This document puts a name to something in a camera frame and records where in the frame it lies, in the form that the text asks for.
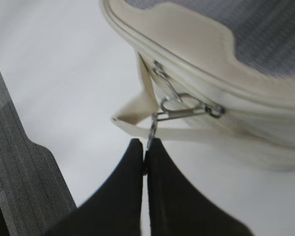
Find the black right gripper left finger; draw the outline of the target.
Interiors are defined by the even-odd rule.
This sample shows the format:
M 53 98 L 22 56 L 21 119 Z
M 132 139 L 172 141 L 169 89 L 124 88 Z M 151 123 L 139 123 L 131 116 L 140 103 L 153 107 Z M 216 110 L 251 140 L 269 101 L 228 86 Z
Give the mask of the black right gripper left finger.
M 47 236 L 139 236 L 143 191 L 143 146 L 132 139 L 117 167 L 80 207 Z

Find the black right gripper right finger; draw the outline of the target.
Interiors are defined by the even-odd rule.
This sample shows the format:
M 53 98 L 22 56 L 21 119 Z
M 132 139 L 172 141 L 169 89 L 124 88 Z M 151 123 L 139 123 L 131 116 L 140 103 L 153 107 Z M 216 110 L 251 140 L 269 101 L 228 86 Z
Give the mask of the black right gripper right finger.
M 153 236 L 251 236 L 252 231 L 204 196 L 175 165 L 160 139 L 148 148 L 150 231 Z

